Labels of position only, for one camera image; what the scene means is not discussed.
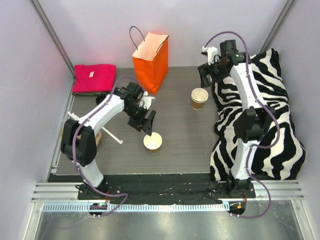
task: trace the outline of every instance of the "white wall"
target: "white wall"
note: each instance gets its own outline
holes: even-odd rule
[[[320,222],[320,1],[298,0],[271,47],[279,51],[296,133],[306,148],[298,175],[315,226]]]
[[[49,171],[72,77],[28,0],[0,1],[0,239],[24,229]]]
[[[40,0],[74,65],[131,68],[135,50],[129,28],[169,34],[169,65],[205,62],[202,46],[222,31],[236,31],[251,54],[260,50],[286,0]],[[132,31],[133,39],[142,38]],[[219,46],[226,36],[217,38]]]

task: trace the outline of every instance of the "white cup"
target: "white cup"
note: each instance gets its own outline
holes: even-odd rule
[[[195,88],[191,92],[191,105],[193,109],[200,110],[208,100],[209,94],[203,88]]]
[[[156,153],[162,145],[162,137],[159,133],[153,132],[151,136],[145,135],[143,138],[143,144],[149,152]]]

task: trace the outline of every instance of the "pink towel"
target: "pink towel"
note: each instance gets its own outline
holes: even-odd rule
[[[116,66],[111,64],[75,65],[75,84],[72,93],[90,93],[111,91],[115,77]]]

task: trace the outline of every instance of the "metal pole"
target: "metal pole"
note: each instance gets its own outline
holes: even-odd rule
[[[75,75],[75,71],[74,71],[74,66],[72,65],[64,47],[62,46],[54,28],[52,27],[45,11],[43,10],[43,8],[41,7],[41,4],[39,3],[38,0],[29,0],[30,3],[32,4],[32,6],[34,7],[34,10],[36,11],[37,15],[39,16],[41,22],[43,23],[46,31],[48,32],[48,34],[50,35],[54,45],[56,46],[56,48],[58,49],[60,55],[62,56],[65,64],[67,65],[67,67],[69,68],[70,72],[72,73],[72,75]]]
[[[285,22],[287,16],[289,15],[291,9],[295,5],[297,0],[287,0],[285,4],[283,5],[283,8],[281,9],[280,14],[278,15],[277,19],[275,20],[275,23],[273,24],[268,36],[266,37],[261,49],[260,53],[264,53],[268,50],[270,44],[274,40],[275,36],[277,35],[280,27]]]

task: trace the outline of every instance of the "gray table surface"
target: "gray table surface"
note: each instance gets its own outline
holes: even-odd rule
[[[135,76],[135,72],[132,68],[121,68],[117,70],[119,76]],[[130,81],[122,80],[119,87]],[[191,107],[191,92],[199,87],[197,67],[170,67],[151,106],[156,110],[152,130],[162,136],[161,149],[157,153],[148,152],[143,144],[146,134],[127,125],[129,117],[121,112],[105,127],[123,140],[123,144],[102,132],[96,156],[100,171],[103,174],[208,173],[210,155],[218,139],[212,126],[219,117],[211,92],[201,110]],[[76,96],[71,112],[79,117],[87,114],[96,107],[95,99],[95,96]],[[57,174],[75,174],[72,162],[63,154]]]

